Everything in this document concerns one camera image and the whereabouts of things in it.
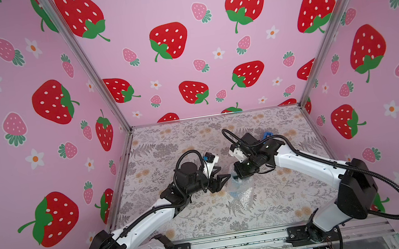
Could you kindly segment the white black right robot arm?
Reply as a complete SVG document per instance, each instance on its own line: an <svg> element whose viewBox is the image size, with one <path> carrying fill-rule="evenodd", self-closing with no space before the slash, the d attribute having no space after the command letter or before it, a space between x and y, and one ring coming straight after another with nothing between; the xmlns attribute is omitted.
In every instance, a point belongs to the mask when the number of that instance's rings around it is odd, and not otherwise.
<svg viewBox="0 0 399 249"><path fill-rule="evenodd" d="M372 210L378 188L366 164L361 160L336 162L303 153L290 143L268 140L250 147L232 146L229 154L236 158L235 172L240 178L251 177L264 165L288 168L311 176L338 190L337 197L314 211L306 230L319 240L324 233L351 219L363 220Z"/></svg>

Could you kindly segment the clear bubble wrap sheet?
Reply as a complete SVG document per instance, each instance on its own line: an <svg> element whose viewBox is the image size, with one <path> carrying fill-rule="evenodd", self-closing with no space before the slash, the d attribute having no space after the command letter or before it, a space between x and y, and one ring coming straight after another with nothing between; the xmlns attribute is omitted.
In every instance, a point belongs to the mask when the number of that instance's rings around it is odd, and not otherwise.
<svg viewBox="0 0 399 249"><path fill-rule="evenodd" d="M255 177L241 178L239 175L234 174L227 182L225 189L226 192L244 209L251 209L255 203Z"/></svg>

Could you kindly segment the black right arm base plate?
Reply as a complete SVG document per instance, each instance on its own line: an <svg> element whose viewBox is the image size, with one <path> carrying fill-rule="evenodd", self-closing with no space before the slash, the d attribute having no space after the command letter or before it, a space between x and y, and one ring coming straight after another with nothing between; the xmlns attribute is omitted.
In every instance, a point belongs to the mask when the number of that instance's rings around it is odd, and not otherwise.
<svg viewBox="0 0 399 249"><path fill-rule="evenodd" d="M324 232L315 227L295 226L287 229L286 243L293 247L323 244L326 242L339 241L341 233L336 229Z"/></svg>

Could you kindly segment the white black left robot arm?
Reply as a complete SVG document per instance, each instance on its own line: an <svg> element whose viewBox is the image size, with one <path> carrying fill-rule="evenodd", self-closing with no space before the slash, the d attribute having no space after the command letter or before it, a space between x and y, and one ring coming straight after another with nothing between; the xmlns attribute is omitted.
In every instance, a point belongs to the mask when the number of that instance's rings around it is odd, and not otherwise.
<svg viewBox="0 0 399 249"><path fill-rule="evenodd" d="M169 249L170 243L160 240L158 245L141 245L154 231L176 217L191 202L192 194L201 190L211 193L220 192L231 175L214 172L207 178L201 172L195 172L185 178L174 178L151 209L144 212L135 221L124 228L108 233L100 231L90 244L89 249Z"/></svg>

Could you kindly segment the blue plastic wine glass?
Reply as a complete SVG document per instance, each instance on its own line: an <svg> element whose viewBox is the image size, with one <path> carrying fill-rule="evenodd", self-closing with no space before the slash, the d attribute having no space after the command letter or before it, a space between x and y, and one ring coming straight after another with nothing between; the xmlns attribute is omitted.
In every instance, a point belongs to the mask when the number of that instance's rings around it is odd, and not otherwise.
<svg viewBox="0 0 399 249"><path fill-rule="evenodd" d="M243 181L235 175L228 181L226 191L231 197L240 199L246 191L246 188Z"/></svg>

